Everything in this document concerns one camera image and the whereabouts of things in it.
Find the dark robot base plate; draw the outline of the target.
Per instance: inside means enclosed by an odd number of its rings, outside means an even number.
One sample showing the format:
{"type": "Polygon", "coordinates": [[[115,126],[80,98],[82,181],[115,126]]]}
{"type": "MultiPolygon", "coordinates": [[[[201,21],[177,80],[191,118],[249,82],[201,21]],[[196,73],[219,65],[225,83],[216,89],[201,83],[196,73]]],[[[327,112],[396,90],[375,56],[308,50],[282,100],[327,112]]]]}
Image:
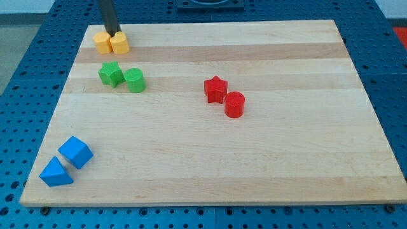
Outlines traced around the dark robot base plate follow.
{"type": "Polygon", "coordinates": [[[244,0],[177,0],[177,12],[193,10],[245,10],[244,0]]]}

